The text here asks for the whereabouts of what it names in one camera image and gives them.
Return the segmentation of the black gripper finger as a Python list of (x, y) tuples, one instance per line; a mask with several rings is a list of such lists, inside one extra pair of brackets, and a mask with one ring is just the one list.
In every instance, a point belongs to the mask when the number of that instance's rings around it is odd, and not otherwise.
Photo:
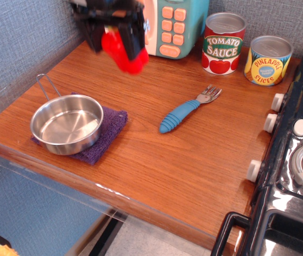
[(127, 53), (128, 60), (135, 60), (140, 52), (145, 48), (144, 23), (120, 23), (118, 25), (118, 30)]
[(81, 22), (81, 30), (84, 39), (95, 52), (99, 53), (102, 51), (101, 38), (105, 32), (104, 25), (96, 24), (95, 22), (85, 20)]

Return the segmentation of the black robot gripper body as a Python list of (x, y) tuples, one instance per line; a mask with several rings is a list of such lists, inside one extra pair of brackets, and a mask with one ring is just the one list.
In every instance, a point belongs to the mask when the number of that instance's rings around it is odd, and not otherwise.
[(78, 25), (145, 27), (144, 4), (139, 1), (70, 1)]

